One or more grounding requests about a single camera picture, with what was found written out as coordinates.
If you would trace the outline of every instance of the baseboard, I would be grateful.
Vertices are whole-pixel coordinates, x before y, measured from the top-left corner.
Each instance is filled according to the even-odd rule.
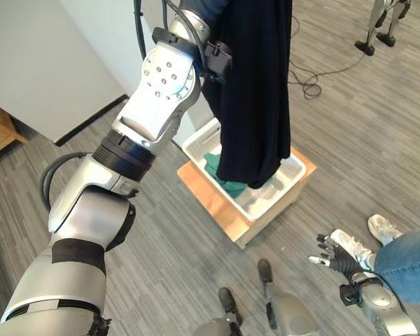
[[[88,118],[86,121],[82,122],[79,126],[75,127],[69,133],[65,134],[61,139],[55,142],[55,145],[59,147],[64,145],[68,140],[70,140],[75,135],[77,135],[77,133],[84,130],[88,125],[93,123],[96,119],[104,116],[107,112],[109,112],[115,106],[119,105],[119,103],[123,102],[125,99],[129,99],[129,97],[126,94],[112,101],[109,105],[105,106],[104,108],[96,112],[94,115],[92,115],[90,118]]]

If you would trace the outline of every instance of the robot leg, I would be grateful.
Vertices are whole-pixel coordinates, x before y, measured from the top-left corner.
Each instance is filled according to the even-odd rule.
[[[243,320],[239,315],[237,303],[230,290],[221,288],[219,290],[219,300],[224,308],[225,315],[201,325],[193,336],[242,336],[239,327]]]
[[[391,5],[392,0],[375,0],[372,14],[369,21],[369,30],[365,42],[357,41],[355,46],[368,56],[372,56],[375,52],[373,41],[377,35],[377,28],[383,25],[387,16],[387,8]]]
[[[377,39],[386,44],[388,47],[393,47],[395,45],[395,31],[400,23],[400,20],[404,19],[409,8],[411,6],[411,0],[399,0],[398,3],[393,8],[392,13],[392,22],[389,26],[389,31],[385,33],[377,33]]]
[[[280,336],[319,336],[319,326],[303,303],[272,282],[272,270],[266,259],[258,262],[258,273],[265,286],[271,329]]]

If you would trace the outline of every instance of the black tape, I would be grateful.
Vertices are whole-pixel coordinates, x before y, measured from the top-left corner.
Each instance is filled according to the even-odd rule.
[[[129,209],[127,210],[126,219],[123,225],[121,225],[121,228],[118,231],[115,238],[107,246],[106,252],[110,251],[114,247],[117,247],[118,245],[120,245],[121,243],[125,241],[127,233],[131,230],[132,224],[134,224],[135,213],[136,213],[135,206],[132,203],[129,203]]]
[[[91,241],[67,238],[56,241],[52,248],[51,263],[84,263],[99,268],[106,275],[104,248]]]

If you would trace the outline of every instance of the white plastic bin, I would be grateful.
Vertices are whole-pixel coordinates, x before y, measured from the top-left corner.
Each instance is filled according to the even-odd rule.
[[[188,138],[182,149],[213,185],[251,222],[264,215],[305,175],[304,163],[291,155],[281,161],[280,168],[263,187],[247,188],[238,197],[231,198],[205,170],[207,161],[204,155],[221,154],[220,134],[221,124],[214,118]]]

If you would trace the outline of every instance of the silver robotic arm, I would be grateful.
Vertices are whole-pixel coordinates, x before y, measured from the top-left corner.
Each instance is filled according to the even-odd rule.
[[[191,11],[183,13],[205,43],[209,26]],[[179,17],[169,31],[194,43]],[[104,252],[124,241],[135,219],[128,198],[138,193],[144,174],[199,97],[193,62],[167,41],[158,41],[144,60],[137,91],[53,204],[50,243],[17,285],[0,336],[107,333]]]

